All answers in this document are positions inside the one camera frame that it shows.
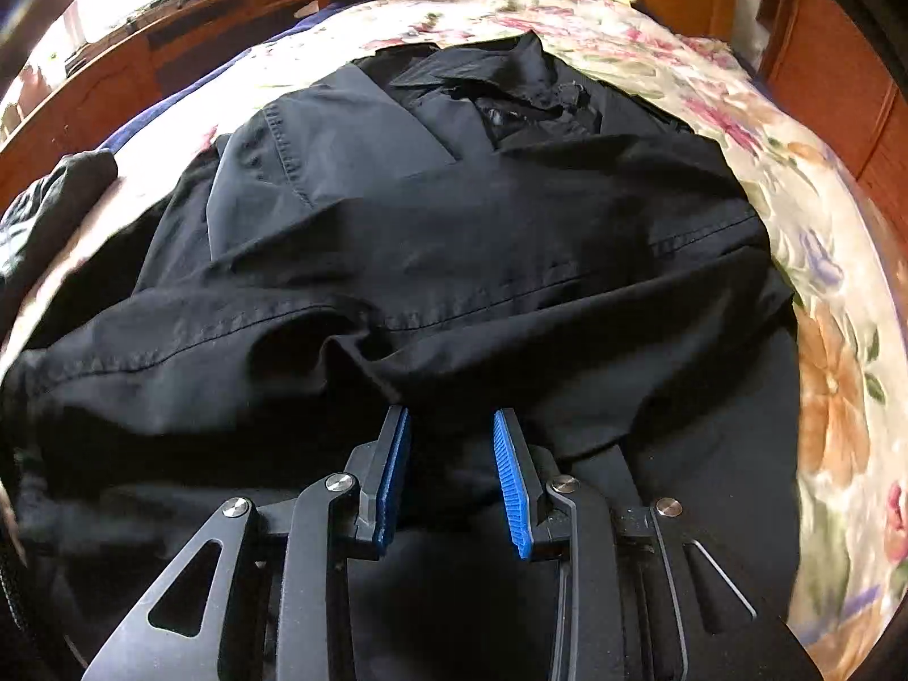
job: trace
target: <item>ridged blue pad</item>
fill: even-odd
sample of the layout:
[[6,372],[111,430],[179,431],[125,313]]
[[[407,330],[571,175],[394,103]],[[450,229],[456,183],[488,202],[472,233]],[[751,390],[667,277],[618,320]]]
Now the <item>ridged blue pad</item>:
[[504,413],[495,413],[492,427],[492,444],[495,448],[495,462],[498,464],[498,481],[501,482],[501,494],[505,498],[507,526],[510,527],[511,541],[521,558],[529,559],[533,548],[533,533],[529,524],[529,497],[527,488],[520,474],[516,461],[514,444]]
[[407,471],[407,457],[410,456],[410,410],[404,409],[394,431],[392,448],[388,454],[385,471],[381,475],[379,493],[375,504],[375,536],[373,538],[380,554],[385,554],[394,539],[398,509],[401,507],[403,477]]

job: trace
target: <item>clothing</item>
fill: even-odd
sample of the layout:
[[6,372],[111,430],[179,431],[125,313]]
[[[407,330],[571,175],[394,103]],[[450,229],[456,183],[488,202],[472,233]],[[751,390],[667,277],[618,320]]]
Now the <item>clothing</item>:
[[0,390],[30,565],[86,654],[224,498],[296,495],[389,403],[413,451],[392,550],[351,568],[360,679],[547,677],[556,576],[510,550],[501,406],[567,470],[621,442],[784,613],[791,291],[713,141],[533,34],[400,47],[220,138],[154,224],[134,287]]
[[64,156],[6,208],[0,220],[0,337],[9,333],[26,294],[117,173],[109,150]]

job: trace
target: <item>bed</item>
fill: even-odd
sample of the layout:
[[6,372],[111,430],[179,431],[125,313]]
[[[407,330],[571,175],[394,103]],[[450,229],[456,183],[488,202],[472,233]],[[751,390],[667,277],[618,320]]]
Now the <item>bed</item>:
[[842,161],[716,41],[728,38],[734,0],[642,0],[661,25],[610,1],[318,1],[318,24],[253,47],[112,136],[119,179],[26,297],[0,376],[66,276],[165,197],[200,149],[271,99],[377,49],[534,31],[587,76],[716,140],[764,220],[775,264],[796,290],[801,371],[801,563],[787,621],[826,681],[848,678],[908,586],[908,354],[893,291],[905,282],[887,275],[901,255]]

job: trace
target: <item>purple flower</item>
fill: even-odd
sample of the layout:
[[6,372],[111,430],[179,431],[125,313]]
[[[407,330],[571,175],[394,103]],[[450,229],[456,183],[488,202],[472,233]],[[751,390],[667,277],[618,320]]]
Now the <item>purple flower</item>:
[[801,245],[807,253],[807,262],[814,273],[814,281],[820,282],[824,289],[839,288],[846,274],[842,267],[833,261],[833,257],[825,250],[813,230],[801,233]]

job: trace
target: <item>metal screw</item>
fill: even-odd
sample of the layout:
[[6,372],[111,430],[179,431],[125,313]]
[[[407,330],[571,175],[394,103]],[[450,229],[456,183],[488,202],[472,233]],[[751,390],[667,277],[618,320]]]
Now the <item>metal screw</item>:
[[353,486],[353,477],[350,474],[331,474],[325,479],[325,489],[328,491],[347,491]]
[[552,489],[555,489],[559,494],[570,494],[572,491],[577,489],[577,484],[580,482],[572,476],[562,474],[557,476],[548,482],[552,485]]
[[655,503],[655,511],[664,518],[676,518],[681,514],[681,502],[671,497],[663,497]]
[[221,507],[221,512],[224,512],[224,516],[227,518],[240,518],[248,511],[249,500],[243,497],[230,497]]

